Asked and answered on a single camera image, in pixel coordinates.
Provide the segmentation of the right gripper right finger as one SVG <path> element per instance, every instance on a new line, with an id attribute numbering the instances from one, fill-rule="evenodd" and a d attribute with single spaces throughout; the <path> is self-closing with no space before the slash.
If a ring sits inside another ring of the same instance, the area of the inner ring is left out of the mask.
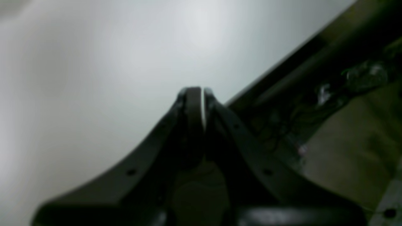
<path id="1" fill-rule="evenodd" d="M 270 153 L 239 117 L 204 90 L 206 139 L 224 175 L 231 226 L 366 226 L 363 210 L 296 173 Z"/>

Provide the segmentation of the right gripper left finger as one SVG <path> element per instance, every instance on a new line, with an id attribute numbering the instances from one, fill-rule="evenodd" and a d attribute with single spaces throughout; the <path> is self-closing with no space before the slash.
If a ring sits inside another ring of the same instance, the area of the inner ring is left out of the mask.
<path id="1" fill-rule="evenodd" d="M 202 159 L 202 90 L 183 88 L 127 157 L 88 183 L 39 207 L 33 226 L 173 226 L 177 173 Z"/>

